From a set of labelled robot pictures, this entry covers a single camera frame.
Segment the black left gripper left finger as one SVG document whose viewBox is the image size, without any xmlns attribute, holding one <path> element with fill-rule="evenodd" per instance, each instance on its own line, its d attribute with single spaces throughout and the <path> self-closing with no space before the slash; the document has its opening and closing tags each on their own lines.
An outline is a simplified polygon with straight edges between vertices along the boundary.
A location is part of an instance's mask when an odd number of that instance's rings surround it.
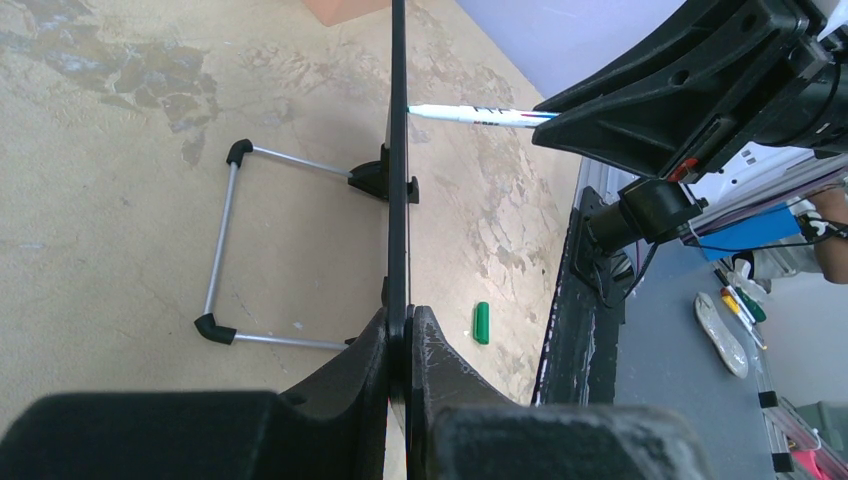
<svg viewBox="0 0 848 480">
<path fill-rule="evenodd" d="M 65 393 L 1 441 L 5 479 L 378 479 L 388 405 L 385 316 L 274 391 Z"/>
</svg>

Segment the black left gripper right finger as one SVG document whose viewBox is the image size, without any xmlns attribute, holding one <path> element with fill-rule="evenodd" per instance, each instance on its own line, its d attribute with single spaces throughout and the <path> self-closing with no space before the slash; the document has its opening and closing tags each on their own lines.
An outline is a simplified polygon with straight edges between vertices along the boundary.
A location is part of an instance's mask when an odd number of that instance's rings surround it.
<svg viewBox="0 0 848 480">
<path fill-rule="evenodd" d="M 428 306 L 407 326 L 410 479 L 706 479 L 679 415 L 646 406 L 523 406 L 447 341 Z"/>
</svg>

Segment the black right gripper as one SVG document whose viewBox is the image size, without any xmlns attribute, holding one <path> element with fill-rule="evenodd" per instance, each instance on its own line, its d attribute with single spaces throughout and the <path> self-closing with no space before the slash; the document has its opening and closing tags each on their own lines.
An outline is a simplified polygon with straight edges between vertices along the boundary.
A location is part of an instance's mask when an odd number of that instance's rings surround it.
<svg viewBox="0 0 848 480">
<path fill-rule="evenodd" d="M 792 92 L 755 142 L 845 149 L 845 1 L 686 1 L 601 70 L 537 104 L 558 116 L 532 142 L 641 177 L 675 177 L 688 160 L 703 172 L 752 138 L 767 95 L 787 84 L 766 75 L 787 56 Z"/>
</svg>

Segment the green marker cap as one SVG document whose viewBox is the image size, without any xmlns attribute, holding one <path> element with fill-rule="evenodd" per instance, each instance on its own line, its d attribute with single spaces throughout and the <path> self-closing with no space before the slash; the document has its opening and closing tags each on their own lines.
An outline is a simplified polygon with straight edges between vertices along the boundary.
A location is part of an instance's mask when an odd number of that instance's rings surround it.
<svg viewBox="0 0 848 480">
<path fill-rule="evenodd" d="M 487 302 L 481 301 L 475 305 L 471 335 L 480 345 L 490 343 L 490 305 Z"/>
</svg>

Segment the green whiteboard marker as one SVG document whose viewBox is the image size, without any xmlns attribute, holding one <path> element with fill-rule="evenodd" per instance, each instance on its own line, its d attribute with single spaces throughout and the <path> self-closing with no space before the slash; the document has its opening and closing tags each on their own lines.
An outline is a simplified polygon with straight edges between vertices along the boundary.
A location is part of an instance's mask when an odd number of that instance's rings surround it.
<svg viewBox="0 0 848 480">
<path fill-rule="evenodd" d="M 470 105 L 410 105 L 407 112 L 422 118 L 482 126 L 535 129 L 558 116 L 554 112 L 524 111 Z"/>
</svg>

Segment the white whiteboard black frame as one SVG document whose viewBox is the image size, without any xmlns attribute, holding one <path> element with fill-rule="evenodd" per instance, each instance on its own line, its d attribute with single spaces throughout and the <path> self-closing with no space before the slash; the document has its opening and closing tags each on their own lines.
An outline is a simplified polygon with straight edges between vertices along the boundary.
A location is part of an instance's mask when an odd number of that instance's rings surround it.
<svg viewBox="0 0 848 480">
<path fill-rule="evenodd" d="M 408 213 L 416 179 L 407 160 L 406 4 L 391 4 L 391 82 L 379 160 L 346 172 L 350 186 L 388 203 L 382 306 L 349 345 L 302 341 L 337 355 L 289 390 L 264 399 L 249 461 L 252 477 L 371 479 L 384 468 L 387 414 L 409 421 L 413 359 Z"/>
</svg>

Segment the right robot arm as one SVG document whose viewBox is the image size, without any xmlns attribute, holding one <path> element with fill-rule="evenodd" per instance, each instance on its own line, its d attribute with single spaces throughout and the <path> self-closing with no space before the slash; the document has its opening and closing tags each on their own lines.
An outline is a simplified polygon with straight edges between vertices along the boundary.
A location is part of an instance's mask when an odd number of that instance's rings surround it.
<svg viewBox="0 0 848 480">
<path fill-rule="evenodd" d="M 749 197 L 802 150 L 847 150 L 843 1 L 686 1 L 598 72 L 544 100 L 534 144 L 634 181 L 584 207 L 584 255 L 682 237 L 699 215 Z"/>
</svg>

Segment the blue box under table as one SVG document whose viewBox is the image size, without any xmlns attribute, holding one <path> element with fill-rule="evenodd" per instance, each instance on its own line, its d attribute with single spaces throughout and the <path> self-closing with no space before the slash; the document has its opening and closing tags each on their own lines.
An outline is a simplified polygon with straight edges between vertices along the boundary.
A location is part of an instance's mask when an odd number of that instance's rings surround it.
<svg viewBox="0 0 848 480">
<path fill-rule="evenodd" d="M 800 227 L 791 211 L 787 207 L 777 207 L 717 233 L 701 236 L 695 245 L 701 248 L 707 260 L 712 261 L 799 233 Z"/>
</svg>

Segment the screwdriver set on floor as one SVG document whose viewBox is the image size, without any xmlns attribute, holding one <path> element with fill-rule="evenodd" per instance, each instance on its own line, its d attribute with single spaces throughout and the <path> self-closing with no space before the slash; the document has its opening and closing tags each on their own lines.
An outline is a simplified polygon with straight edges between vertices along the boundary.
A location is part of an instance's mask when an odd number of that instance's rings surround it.
<svg viewBox="0 0 848 480">
<path fill-rule="evenodd" d="M 766 351 L 768 349 L 768 346 L 766 345 L 759 332 L 755 329 L 756 323 L 754 316 L 747 309 L 741 296 L 736 292 L 726 275 L 719 268 L 714 268 L 713 274 L 721 283 L 720 296 L 722 298 L 722 301 L 741 322 L 749 336 L 754 341 L 755 345 L 760 350 Z"/>
</svg>

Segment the grey shoe insole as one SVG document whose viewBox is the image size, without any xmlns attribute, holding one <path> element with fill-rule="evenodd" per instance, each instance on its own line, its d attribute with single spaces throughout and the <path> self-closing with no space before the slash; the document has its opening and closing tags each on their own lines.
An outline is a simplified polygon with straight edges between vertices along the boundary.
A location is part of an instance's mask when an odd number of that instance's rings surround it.
<svg viewBox="0 0 848 480">
<path fill-rule="evenodd" d="M 693 300 L 693 310 L 698 324 L 727 370 L 737 378 L 745 379 L 749 373 L 746 352 L 721 319 L 711 297 L 698 292 Z"/>
</svg>

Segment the peach plastic file organizer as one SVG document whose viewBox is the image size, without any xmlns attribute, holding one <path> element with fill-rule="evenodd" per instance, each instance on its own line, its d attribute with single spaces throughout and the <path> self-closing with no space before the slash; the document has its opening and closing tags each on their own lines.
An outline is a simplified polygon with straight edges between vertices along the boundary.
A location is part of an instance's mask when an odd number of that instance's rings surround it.
<svg viewBox="0 0 848 480">
<path fill-rule="evenodd" d="M 324 26 L 334 26 L 388 8 L 391 0 L 303 0 Z"/>
</svg>

